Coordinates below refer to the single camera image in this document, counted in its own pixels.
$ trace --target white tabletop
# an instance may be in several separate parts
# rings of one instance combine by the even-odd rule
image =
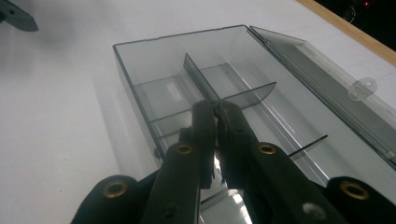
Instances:
[[[109,175],[158,168],[112,45],[237,24],[310,41],[396,107],[396,69],[292,0],[13,0],[39,31],[0,24],[0,223],[68,223]]]

